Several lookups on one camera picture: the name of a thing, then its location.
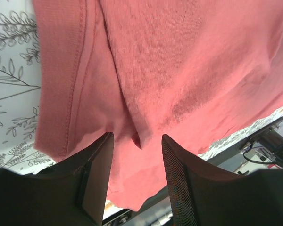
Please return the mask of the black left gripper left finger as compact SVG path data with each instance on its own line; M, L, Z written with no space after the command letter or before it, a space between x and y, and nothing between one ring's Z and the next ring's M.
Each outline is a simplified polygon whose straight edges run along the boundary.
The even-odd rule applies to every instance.
M0 168L0 226L100 226L113 149L107 132L37 174Z

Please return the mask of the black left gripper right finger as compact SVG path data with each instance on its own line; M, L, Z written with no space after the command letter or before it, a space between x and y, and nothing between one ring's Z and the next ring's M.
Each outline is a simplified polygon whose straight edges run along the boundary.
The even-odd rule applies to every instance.
M176 226L283 226L283 169L235 174L166 134L162 154Z

